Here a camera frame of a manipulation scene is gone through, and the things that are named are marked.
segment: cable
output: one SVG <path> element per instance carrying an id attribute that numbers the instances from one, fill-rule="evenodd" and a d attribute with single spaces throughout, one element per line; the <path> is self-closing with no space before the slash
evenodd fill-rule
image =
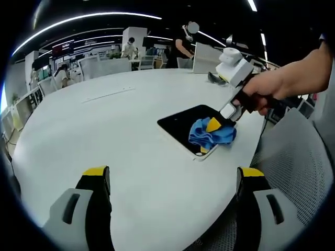
<path id="1" fill-rule="evenodd" d="M 7 141 L 6 136 L 5 136 L 4 133 L 2 134 L 2 137 L 3 137 L 3 139 L 5 140 L 6 151 L 7 151 L 8 155 L 9 155 L 9 149 L 8 149 L 8 145 L 7 145 L 7 143 L 8 143 L 9 141 Z M 13 171 L 13 176 L 15 177 L 15 172 L 14 172 L 13 164 L 12 164 L 11 160 L 8 159 L 8 161 L 10 162 L 10 165 L 11 165 L 11 167 L 12 167 L 12 171 Z"/>
<path id="2" fill-rule="evenodd" d="M 12 138 L 12 136 L 10 136 L 10 138 L 9 138 L 9 140 L 6 138 L 6 136 L 5 136 L 5 134 L 3 133 L 2 134 L 2 137 L 5 139 L 5 142 L 6 142 L 6 145 L 9 143 L 9 144 L 11 144 L 11 145 L 16 145 L 16 144 L 14 144 L 14 143 L 12 143 L 11 141 L 10 141 L 10 139 Z"/>
<path id="3" fill-rule="evenodd" d="M 266 128 L 266 124 L 267 124 L 267 122 L 268 122 L 268 118 L 267 118 L 267 115 L 265 115 L 265 124 L 264 124 L 264 127 L 263 127 L 263 130 L 262 130 L 262 132 L 261 132 L 261 136 L 263 135 L 263 132 L 264 132 L 264 130 L 265 130 L 265 128 Z"/>

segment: black handle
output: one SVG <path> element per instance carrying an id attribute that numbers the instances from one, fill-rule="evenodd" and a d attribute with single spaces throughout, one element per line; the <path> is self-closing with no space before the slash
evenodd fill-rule
<path id="1" fill-rule="evenodd" d="M 236 96 L 235 99 L 237 99 L 238 101 L 240 101 L 241 106 L 243 106 L 248 112 L 253 112 L 256 110 L 257 107 L 257 96 L 260 96 L 262 98 L 265 98 L 267 100 L 267 107 L 269 108 L 273 108 L 277 105 L 278 100 L 275 99 L 272 95 L 266 95 L 266 96 L 262 96 L 259 94 L 253 94 L 251 96 L 249 96 L 248 94 L 246 94 L 243 89 L 240 90 Z"/>

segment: computer monitor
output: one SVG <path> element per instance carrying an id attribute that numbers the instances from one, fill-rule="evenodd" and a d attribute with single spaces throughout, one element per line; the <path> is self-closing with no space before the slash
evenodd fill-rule
<path id="1" fill-rule="evenodd" d="M 219 57 L 222 51 L 215 49 L 209 45 L 196 43 L 193 73 L 216 73 L 216 66 L 221 63 Z"/>
<path id="2" fill-rule="evenodd" d="M 32 68 L 35 69 L 35 71 L 43 68 L 44 66 L 49 65 L 49 55 L 44 55 L 38 59 L 36 59 L 33 63 L 32 63 Z"/>

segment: round table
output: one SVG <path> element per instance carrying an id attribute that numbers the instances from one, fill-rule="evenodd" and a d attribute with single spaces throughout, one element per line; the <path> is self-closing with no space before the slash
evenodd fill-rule
<path id="1" fill-rule="evenodd" d="M 27 121 L 13 166 L 22 201 L 43 226 L 50 206 L 82 172 L 110 167 L 115 250 L 183 250 L 218 218 L 249 166 L 263 117 L 245 113 L 231 146 L 202 162 L 169 139 L 157 120 L 199 104 L 220 109 L 229 87 L 187 69 L 119 73 L 48 95 Z"/>

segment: person in black shirt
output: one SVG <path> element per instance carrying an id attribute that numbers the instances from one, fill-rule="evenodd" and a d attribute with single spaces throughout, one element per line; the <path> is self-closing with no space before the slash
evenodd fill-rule
<path id="1" fill-rule="evenodd" d="M 171 52 L 167 60 L 166 68 L 178 68 L 177 58 L 191 59 L 192 51 L 192 34 L 199 31 L 199 25 L 196 22 L 188 22 L 183 25 L 175 34 L 172 42 Z"/>

